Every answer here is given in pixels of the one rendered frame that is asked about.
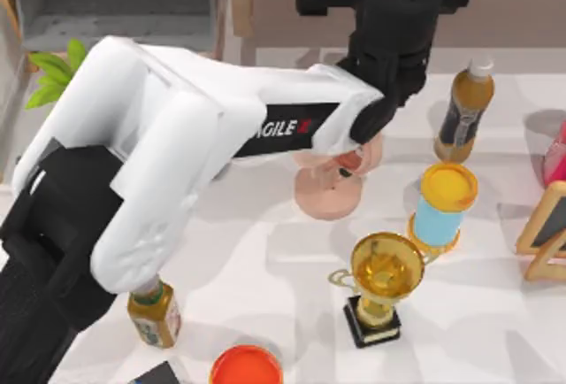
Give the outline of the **gold trophy black base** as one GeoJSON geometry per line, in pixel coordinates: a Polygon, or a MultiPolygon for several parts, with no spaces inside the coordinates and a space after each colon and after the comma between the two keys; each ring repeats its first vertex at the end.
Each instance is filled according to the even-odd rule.
{"type": "Polygon", "coordinates": [[[354,293],[343,310],[357,348],[400,337],[401,321],[394,305],[421,283],[425,265],[424,256],[412,241],[380,232],[356,244],[348,269],[330,273],[331,284],[354,293]]]}

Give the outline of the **green leafy plant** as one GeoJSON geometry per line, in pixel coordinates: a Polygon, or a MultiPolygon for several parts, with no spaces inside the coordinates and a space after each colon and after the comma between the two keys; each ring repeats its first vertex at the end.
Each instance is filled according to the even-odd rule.
{"type": "Polygon", "coordinates": [[[38,89],[28,98],[26,109],[55,103],[64,93],[86,55],[85,45],[77,39],[71,39],[67,43],[66,59],[49,52],[31,53],[31,64],[42,71],[43,76],[38,80],[38,89]]]}

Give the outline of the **pink container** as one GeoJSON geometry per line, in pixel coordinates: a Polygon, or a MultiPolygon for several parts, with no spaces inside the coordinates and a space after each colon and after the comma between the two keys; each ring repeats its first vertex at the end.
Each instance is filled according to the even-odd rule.
{"type": "Polygon", "coordinates": [[[543,157],[542,177],[545,187],[556,180],[566,180],[566,120],[543,157]]]}

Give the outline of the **black book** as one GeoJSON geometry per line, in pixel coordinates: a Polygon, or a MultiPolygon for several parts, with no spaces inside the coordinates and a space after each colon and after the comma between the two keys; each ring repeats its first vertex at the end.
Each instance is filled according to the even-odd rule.
{"type": "Polygon", "coordinates": [[[127,384],[181,384],[168,361],[156,365],[127,384]]]}

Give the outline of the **orange round lid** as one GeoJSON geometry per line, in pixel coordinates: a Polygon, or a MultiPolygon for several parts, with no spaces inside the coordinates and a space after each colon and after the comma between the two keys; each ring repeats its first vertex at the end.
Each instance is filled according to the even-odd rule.
{"type": "Polygon", "coordinates": [[[213,363],[209,384],[283,384],[277,358],[256,345],[236,345],[213,363]]]}

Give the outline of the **blue can yellow lid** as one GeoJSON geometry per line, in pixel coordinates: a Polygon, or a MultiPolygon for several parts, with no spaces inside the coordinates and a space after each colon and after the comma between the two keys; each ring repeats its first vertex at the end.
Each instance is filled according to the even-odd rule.
{"type": "Polygon", "coordinates": [[[457,244],[463,217],[477,194],[477,179],[463,165],[438,163],[424,171],[408,236],[429,262],[457,244]]]}

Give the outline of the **wooden framed blackboard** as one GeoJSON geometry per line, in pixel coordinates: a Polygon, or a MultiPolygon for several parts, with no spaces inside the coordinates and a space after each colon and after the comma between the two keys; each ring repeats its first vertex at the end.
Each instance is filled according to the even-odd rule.
{"type": "Polygon", "coordinates": [[[516,253],[533,256],[526,280],[566,282],[566,180],[546,188],[517,239],[516,253]]]}

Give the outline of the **small red object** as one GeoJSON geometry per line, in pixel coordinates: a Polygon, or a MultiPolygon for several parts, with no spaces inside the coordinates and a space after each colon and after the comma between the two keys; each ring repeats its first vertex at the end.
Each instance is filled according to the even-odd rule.
{"type": "Polygon", "coordinates": [[[356,151],[350,151],[335,158],[341,178],[349,178],[365,174],[363,170],[363,157],[356,151]]]}

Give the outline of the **brown bottle white cap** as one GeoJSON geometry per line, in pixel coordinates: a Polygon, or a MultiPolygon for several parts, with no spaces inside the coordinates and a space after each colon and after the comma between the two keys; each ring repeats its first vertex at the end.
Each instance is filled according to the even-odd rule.
{"type": "Polygon", "coordinates": [[[480,120],[494,95],[493,61],[474,57],[453,79],[447,113],[434,141],[440,161],[461,164],[473,149],[480,120]]]}

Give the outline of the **amber bottle green label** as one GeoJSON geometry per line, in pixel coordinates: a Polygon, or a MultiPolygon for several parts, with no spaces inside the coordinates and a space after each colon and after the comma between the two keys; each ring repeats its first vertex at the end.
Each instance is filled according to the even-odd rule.
{"type": "Polygon", "coordinates": [[[159,276],[129,294],[127,311],[149,346],[169,349],[177,341],[181,317],[173,288],[159,276]]]}

